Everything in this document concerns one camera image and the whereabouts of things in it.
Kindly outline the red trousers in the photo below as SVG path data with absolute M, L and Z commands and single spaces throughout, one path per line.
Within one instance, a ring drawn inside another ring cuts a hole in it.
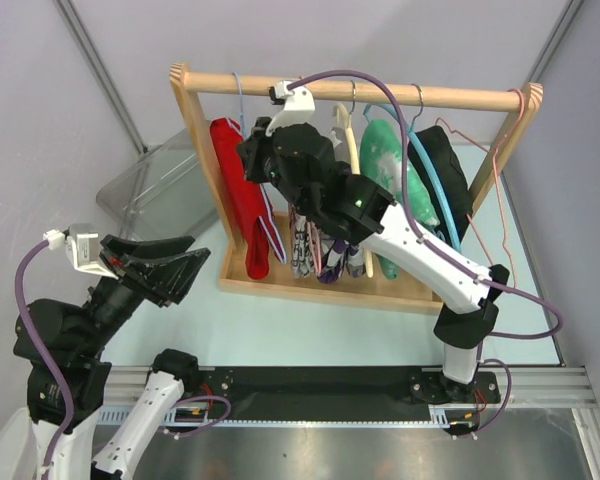
M 251 279 L 264 279 L 270 270 L 270 251 L 282 263 L 288 259 L 272 204 L 261 185 L 245 178 L 237 152 L 237 146 L 243 141 L 238 123 L 228 118 L 213 120 L 210 135 L 239 230 L 246 242 L 246 273 Z

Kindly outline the light blue wire hanger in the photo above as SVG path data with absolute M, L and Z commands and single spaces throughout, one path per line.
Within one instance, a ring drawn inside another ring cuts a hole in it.
M 235 79 L 237 90 L 238 90 L 238 98 L 239 98 L 239 125 L 240 132 L 242 138 L 244 140 L 247 139 L 247 129 L 246 129 L 246 120 L 245 120 L 245 107 L 244 107 L 244 94 L 242 89 L 242 83 L 240 75 L 236 72 L 232 73 L 232 76 Z M 274 211 L 273 205 L 268 197 L 268 194 L 265 191 L 265 188 L 262 184 L 258 184 L 260 197 L 263 202 L 265 208 L 265 215 L 259 217 L 259 222 L 262 225 L 262 228 L 265 231 L 267 240 L 269 242 L 270 247 L 273 249 L 274 255 L 277 260 L 286 264 L 288 261 L 288 256 L 286 249 L 283 245 L 282 238 L 278 227 L 276 226 L 274 219 Z

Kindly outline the black white print trousers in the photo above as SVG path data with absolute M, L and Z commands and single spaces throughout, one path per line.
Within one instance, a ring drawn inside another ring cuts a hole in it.
M 311 257 L 306 249 L 305 218 L 294 207 L 289 208 L 291 268 L 296 279 L 315 275 Z

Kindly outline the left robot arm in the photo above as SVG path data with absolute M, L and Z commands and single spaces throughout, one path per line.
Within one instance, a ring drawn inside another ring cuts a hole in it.
M 130 479 L 158 427 L 204 380 L 195 356 L 159 353 L 146 384 L 115 435 L 95 452 L 96 425 L 112 366 L 107 343 L 143 302 L 179 304 L 211 255 L 191 236 L 131 241 L 51 230 L 21 260 L 14 279 L 19 316 L 15 356 L 31 364 L 26 416 L 0 434 L 0 479 Z M 77 271 L 99 276 L 82 305 L 27 302 L 27 267 L 42 251 L 65 248 Z

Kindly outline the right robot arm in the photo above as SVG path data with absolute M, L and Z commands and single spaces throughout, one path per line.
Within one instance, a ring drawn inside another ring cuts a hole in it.
M 260 117 L 236 148 L 248 181 L 271 184 L 325 234 L 397 264 L 443 302 L 434 327 L 444 345 L 441 388 L 453 401 L 477 389 L 478 350 L 493 331 L 499 267 L 479 265 L 405 215 L 393 195 L 337 160 L 331 140 L 308 123 L 266 132 Z

